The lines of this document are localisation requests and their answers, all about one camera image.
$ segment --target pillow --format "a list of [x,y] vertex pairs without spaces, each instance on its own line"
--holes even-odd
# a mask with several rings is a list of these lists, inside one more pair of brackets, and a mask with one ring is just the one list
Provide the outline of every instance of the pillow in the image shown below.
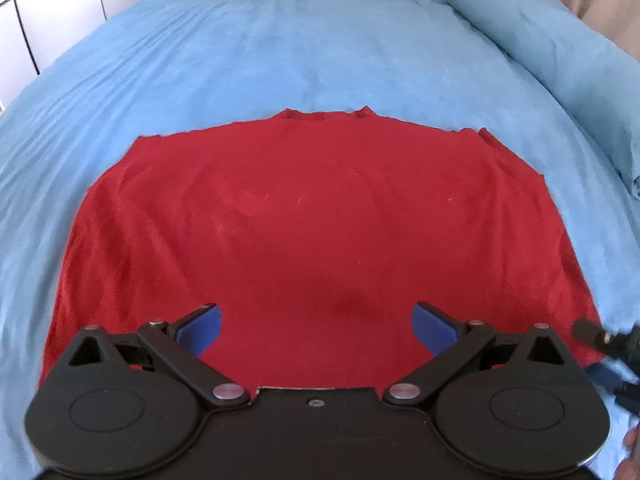
[[558,0],[447,0],[531,72],[640,198],[640,63]]

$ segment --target red t-shirt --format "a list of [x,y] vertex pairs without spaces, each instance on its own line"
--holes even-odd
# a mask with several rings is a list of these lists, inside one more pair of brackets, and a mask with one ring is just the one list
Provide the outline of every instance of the red t-shirt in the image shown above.
[[133,332],[203,303],[202,359],[256,386],[384,388],[430,354],[428,301],[505,332],[597,320],[545,182],[488,131],[445,132],[368,108],[141,137],[74,221],[43,377],[77,330]]

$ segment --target white wardrobe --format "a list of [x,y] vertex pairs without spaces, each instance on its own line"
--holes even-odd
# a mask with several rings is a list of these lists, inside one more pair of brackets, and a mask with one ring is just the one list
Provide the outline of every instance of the white wardrobe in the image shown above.
[[0,6],[0,101],[7,106],[37,73],[135,1],[6,0]]

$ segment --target blue duvet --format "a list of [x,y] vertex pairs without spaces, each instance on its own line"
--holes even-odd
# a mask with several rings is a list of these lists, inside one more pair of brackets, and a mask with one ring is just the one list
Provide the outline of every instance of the blue duvet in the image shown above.
[[[545,87],[446,0],[141,0],[0,117],[0,478],[38,470],[22,418],[87,187],[137,136],[363,106],[491,131],[544,174],[603,323],[640,317],[640,202]],[[603,478],[628,424],[612,416]]]

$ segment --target silver rivet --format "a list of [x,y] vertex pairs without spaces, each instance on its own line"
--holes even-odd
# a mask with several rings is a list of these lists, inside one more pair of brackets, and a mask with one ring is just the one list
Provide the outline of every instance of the silver rivet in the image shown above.
[[389,388],[389,394],[394,399],[411,400],[420,395],[420,388],[411,383],[398,383]]
[[213,396],[220,400],[236,400],[243,394],[244,388],[240,384],[225,383],[213,388]]

